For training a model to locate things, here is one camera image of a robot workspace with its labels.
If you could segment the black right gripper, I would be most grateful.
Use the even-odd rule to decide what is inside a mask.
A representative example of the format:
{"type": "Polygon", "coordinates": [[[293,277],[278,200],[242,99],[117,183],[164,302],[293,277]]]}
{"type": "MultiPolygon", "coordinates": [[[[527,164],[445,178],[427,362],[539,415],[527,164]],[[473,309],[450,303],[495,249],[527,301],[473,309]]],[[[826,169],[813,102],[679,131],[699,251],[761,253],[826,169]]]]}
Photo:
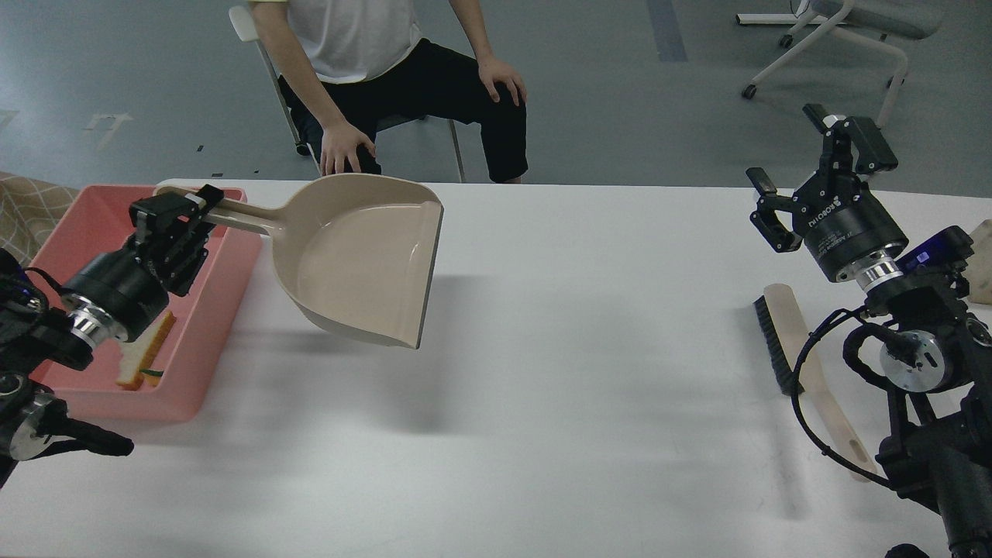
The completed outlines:
{"type": "Polygon", "coordinates": [[[748,168],[757,194],[749,219],[776,252],[794,252],[804,240],[828,281],[849,281],[850,264],[873,252],[896,257],[908,244],[861,180],[892,172],[899,160],[872,118],[832,114],[823,105],[804,105],[803,113],[823,137],[818,169],[787,197],[763,168],[748,168]],[[794,216],[794,232],[780,221],[780,212],[794,216]]]}

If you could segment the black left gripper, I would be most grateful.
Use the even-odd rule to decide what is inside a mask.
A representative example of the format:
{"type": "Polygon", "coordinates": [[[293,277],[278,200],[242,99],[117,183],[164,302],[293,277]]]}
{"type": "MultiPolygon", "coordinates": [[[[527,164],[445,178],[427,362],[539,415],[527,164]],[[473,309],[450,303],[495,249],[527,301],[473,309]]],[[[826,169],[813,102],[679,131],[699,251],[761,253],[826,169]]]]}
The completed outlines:
{"type": "Polygon", "coordinates": [[[99,254],[63,286],[71,332],[86,343],[135,342],[172,297],[189,294],[208,258],[205,241],[217,226],[208,220],[210,212],[224,198],[220,188],[206,184],[186,195],[133,202],[129,243],[99,254]]]}

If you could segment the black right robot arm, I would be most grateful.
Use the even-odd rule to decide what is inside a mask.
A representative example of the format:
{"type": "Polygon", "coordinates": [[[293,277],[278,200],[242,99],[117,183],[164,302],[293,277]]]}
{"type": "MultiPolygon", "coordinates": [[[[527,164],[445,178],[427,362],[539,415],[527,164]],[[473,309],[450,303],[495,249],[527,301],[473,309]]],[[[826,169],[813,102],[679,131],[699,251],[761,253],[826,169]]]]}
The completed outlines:
{"type": "Polygon", "coordinates": [[[988,557],[990,330],[965,301],[971,237],[950,226],[908,250],[866,181],[897,168],[879,127],[820,105],[803,110],[823,138],[818,166],[789,195],[762,168],[748,169],[756,190],[749,219],[773,250],[804,245],[828,281],[854,281],[866,299],[808,331],[789,287],[766,287],[754,308],[779,389],[822,455],[942,517],[950,556],[988,557]],[[869,469],[812,356],[848,320],[857,326],[843,360],[887,397],[890,433],[875,456],[882,474],[869,469]]]}

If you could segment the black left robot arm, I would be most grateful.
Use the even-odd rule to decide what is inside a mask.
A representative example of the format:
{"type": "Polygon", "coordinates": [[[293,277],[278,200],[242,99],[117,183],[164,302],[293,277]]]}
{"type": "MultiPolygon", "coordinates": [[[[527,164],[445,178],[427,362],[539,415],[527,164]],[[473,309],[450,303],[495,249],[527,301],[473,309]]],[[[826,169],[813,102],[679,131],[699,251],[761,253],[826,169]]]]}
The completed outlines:
{"type": "Polygon", "coordinates": [[[106,340],[133,343],[152,328],[169,297],[188,295],[208,258],[208,214],[220,188],[160,191],[133,202],[134,226],[120,250],[104,252],[60,284],[38,270],[61,297],[49,299],[12,255],[2,254],[2,480],[19,463],[86,451],[128,456],[129,438],[71,417],[67,402],[31,378],[45,363],[85,370],[106,340]]]}

